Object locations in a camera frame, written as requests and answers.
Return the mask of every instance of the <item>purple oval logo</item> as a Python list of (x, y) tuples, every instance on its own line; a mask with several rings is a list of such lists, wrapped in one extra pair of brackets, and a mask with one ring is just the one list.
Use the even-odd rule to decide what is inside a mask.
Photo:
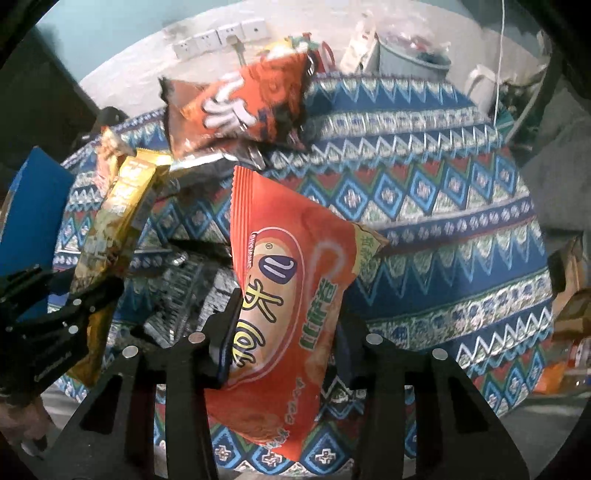
[(259, 269), (269, 280), (285, 285), (297, 271), (297, 262), (285, 255), (265, 255), (259, 260)]

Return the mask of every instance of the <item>light blue wall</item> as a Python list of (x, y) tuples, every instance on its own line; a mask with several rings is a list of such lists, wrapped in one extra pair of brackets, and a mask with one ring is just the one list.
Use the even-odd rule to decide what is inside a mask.
[[(59, 0), (37, 29), (79, 82), (138, 40), (183, 18), (237, 1)], [(472, 18), (483, 27), (501, 30), (501, 0), (422, 1)], [(535, 21), (515, 0), (506, 0), (506, 8), (505, 35), (537, 56)]]

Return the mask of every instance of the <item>electrical outlet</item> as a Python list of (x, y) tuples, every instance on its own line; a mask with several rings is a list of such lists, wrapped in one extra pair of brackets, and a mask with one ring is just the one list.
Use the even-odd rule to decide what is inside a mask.
[(203, 53), (222, 48), (222, 42), (220, 42), (220, 38), (217, 36), (215, 30), (207, 30), (206, 32), (195, 35), (193, 38)]
[(244, 31), (240, 23), (230, 23), (217, 29), (217, 34), (220, 37), (220, 42), (225, 47), (228, 44), (228, 37), (230, 35), (236, 35), (239, 40), (244, 41)]
[(188, 60), (202, 53), (197, 41), (194, 38), (186, 38), (183, 41), (175, 43), (173, 50), (179, 60)]
[(263, 40), (269, 38), (267, 23), (264, 18), (251, 18), (241, 23), (246, 41)]

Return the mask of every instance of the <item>gray bucket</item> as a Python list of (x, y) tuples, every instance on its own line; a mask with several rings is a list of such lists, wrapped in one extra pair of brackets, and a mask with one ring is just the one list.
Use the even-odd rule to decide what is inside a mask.
[(452, 63), (438, 65), (415, 59), (402, 51), (379, 43), (379, 72), (382, 75), (404, 75), (431, 82), (445, 80)]

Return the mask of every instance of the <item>power cord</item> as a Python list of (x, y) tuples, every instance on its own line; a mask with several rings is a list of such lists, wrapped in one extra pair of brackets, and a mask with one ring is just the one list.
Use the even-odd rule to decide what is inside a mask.
[(503, 37), (505, 36), (505, 0), (501, 0), (503, 16), (501, 19), (501, 45), (499, 46), (499, 68), (496, 71), (496, 103), (495, 120), (493, 126), (496, 126), (496, 117), (499, 113), (499, 91), (501, 89), (501, 63), (503, 61)]

